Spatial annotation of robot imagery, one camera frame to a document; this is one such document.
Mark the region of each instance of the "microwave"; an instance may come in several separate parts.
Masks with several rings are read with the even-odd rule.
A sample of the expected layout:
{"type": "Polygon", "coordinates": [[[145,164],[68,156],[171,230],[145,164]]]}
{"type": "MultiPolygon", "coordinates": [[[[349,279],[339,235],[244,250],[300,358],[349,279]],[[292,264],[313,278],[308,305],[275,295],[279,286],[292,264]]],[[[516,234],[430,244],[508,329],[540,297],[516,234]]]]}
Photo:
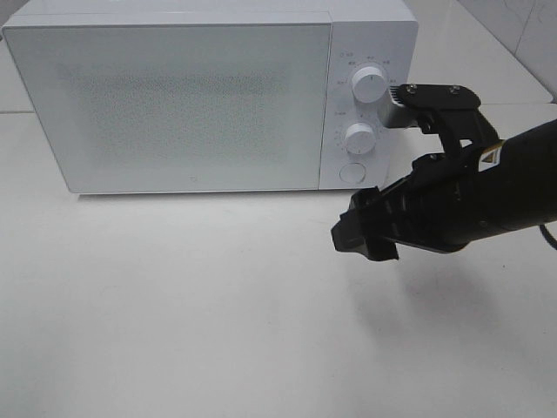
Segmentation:
{"type": "Polygon", "coordinates": [[[71,192],[382,185],[401,0],[30,0],[3,27],[71,192]]]}

